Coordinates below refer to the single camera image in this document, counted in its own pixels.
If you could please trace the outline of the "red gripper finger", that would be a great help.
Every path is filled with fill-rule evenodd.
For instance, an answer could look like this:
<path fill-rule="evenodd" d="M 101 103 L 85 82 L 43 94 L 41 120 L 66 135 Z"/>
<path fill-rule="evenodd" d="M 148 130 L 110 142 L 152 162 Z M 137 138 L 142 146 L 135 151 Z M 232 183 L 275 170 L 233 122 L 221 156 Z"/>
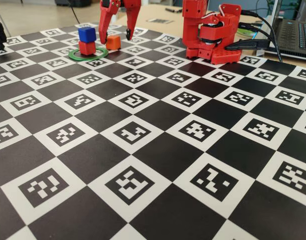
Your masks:
<path fill-rule="evenodd" d="M 138 14 L 141 8 L 141 0 L 124 0 L 123 2 L 127 15 L 126 38 L 130 41 L 132 39 Z"/>
<path fill-rule="evenodd" d="M 119 0 L 102 0 L 100 2 L 99 37 L 102 44 L 107 41 L 107 30 L 113 15 L 120 7 Z"/>

